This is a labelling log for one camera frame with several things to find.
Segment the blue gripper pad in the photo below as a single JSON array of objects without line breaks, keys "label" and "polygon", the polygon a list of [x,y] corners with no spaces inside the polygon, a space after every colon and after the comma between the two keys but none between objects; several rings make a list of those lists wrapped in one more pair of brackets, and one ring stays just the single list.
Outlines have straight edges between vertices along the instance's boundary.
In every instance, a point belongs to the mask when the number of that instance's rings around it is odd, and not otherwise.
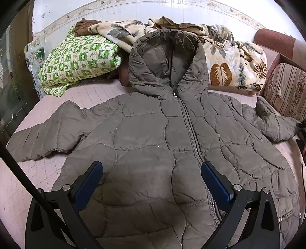
[{"label": "blue gripper pad", "polygon": [[229,212],[231,210],[231,200],[233,199],[234,193],[231,190],[232,185],[227,177],[219,174],[210,162],[202,164],[201,176],[217,203],[218,208]]},{"label": "blue gripper pad", "polygon": [[85,179],[74,194],[73,208],[77,213],[86,208],[87,203],[98,186],[98,183],[103,176],[102,164],[95,161],[82,176]]}]

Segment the sofa armrest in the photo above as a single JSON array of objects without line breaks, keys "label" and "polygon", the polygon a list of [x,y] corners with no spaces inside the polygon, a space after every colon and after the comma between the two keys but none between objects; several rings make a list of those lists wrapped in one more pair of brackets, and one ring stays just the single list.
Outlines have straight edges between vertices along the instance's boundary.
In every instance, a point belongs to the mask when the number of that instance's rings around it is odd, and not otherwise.
[{"label": "sofa armrest", "polygon": [[272,50],[270,48],[267,48],[265,46],[260,45],[260,47],[263,49],[263,51],[265,52],[265,54],[267,56],[267,77],[266,77],[265,85],[262,87],[262,89],[259,93],[259,96],[263,96],[264,89],[267,85],[267,82],[268,82],[271,74],[273,73],[274,69],[277,67],[278,64],[284,62],[286,64],[292,65],[294,67],[299,68],[300,70],[305,71],[305,69],[303,67],[301,67],[300,65],[295,63],[293,60],[291,60],[287,56],[282,55],[279,52],[274,51],[274,50]]},{"label": "sofa armrest", "polygon": [[305,42],[273,30],[260,29],[254,36],[254,43],[278,52],[285,60],[295,63],[293,66],[298,65],[298,68],[306,71]]}]

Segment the gray puffer jacket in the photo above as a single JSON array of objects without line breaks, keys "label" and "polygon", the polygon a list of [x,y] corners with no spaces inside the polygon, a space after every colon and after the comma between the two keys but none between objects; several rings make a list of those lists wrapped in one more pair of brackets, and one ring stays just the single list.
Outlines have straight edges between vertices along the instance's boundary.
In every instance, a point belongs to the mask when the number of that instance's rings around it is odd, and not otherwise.
[{"label": "gray puffer jacket", "polygon": [[205,53],[189,33],[140,38],[129,69],[138,92],[91,109],[67,101],[45,123],[14,134],[9,151],[23,161],[72,150],[53,190],[102,162],[81,217],[105,249],[201,248],[222,218],[200,174],[204,160],[233,184],[271,190],[286,245],[298,229],[298,188],[270,141],[294,136],[297,121],[277,117],[262,99],[254,109],[208,93]]}]

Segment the beige floral blanket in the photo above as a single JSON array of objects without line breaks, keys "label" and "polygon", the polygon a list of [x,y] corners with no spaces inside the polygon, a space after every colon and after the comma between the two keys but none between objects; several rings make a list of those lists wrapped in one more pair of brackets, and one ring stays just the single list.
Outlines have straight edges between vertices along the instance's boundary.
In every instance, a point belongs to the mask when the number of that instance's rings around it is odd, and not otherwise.
[{"label": "beige floral blanket", "polygon": [[148,24],[138,20],[101,22],[90,26],[88,31],[100,34],[130,52],[139,37],[159,29],[180,29],[200,39],[212,85],[259,92],[265,84],[267,57],[262,48],[255,43],[234,41],[232,32],[223,25],[178,24],[161,17],[150,18]]}]

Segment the jacket sleeve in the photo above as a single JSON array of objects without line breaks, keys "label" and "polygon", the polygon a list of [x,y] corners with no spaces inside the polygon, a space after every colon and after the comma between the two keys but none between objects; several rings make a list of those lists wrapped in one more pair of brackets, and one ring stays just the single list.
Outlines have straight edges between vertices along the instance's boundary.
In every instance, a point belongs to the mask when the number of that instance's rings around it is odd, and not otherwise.
[{"label": "jacket sleeve", "polygon": [[274,143],[288,140],[300,129],[297,126],[298,120],[277,116],[263,97],[258,97],[255,108],[242,104],[242,116]]},{"label": "jacket sleeve", "polygon": [[68,152],[118,109],[118,101],[116,97],[91,109],[66,101],[44,123],[14,133],[7,149],[17,162]]}]

